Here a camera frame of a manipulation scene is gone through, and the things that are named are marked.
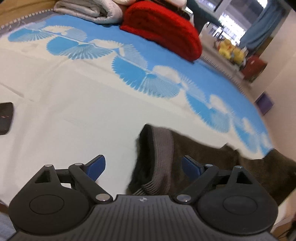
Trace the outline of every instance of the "yellow plush toy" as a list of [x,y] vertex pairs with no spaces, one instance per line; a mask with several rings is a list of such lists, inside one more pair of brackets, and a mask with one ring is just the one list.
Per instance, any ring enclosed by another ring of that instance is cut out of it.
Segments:
[[232,50],[233,45],[231,44],[231,41],[228,39],[225,39],[220,42],[219,44],[219,54],[221,54],[224,58],[230,60],[232,57]]
[[242,62],[244,61],[244,52],[240,48],[235,48],[233,50],[233,54],[234,54],[233,61],[236,64],[241,65]]

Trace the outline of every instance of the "black phone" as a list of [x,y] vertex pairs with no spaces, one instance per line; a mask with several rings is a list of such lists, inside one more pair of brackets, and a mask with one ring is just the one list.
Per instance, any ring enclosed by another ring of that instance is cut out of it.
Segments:
[[5,135],[11,126],[13,103],[0,103],[0,135]]

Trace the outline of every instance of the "blue and white bedspread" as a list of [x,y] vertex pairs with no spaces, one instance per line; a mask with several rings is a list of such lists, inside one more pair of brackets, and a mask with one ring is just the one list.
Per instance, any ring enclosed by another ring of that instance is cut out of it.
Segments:
[[124,193],[145,123],[249,158],[272,148],[256,108],[228,80],[118,26],[66,15],[25,25],[0,39],[0,66],[0,102],[15,105],[0,136],[6,203],[43,165],[98,154],[107,162],[99,184]]

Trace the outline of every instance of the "folded blanket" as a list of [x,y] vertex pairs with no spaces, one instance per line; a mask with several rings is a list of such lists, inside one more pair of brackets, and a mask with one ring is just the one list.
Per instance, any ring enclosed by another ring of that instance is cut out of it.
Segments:
[[296,162],[275,149],[263,159],[249,160],[227,145],[216,149],[151,125],[144,126],[138,144],[138,158],[128,186],[135,195],[175,194],[189,186],[191,182],[181,168],[185,155],[200,164],[213,164],[225,170],[243,166],[278,205],[296,187]]
[[98,24],[120,23],[123,9],[112,0],[62,0],[54,6],[55,12]]
[[153,2],[130,6],[120,29],[152,40],[188,61],[198,59],[202,53],[199,34],[192,24]]

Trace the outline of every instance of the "red blanket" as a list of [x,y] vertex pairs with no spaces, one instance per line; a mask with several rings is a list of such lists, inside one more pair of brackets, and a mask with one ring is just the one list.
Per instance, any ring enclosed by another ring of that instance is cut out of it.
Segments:
[[201,56],[198,32],[186,19],[149,1],[130,6],[120,29],[152,40],[188,61]]

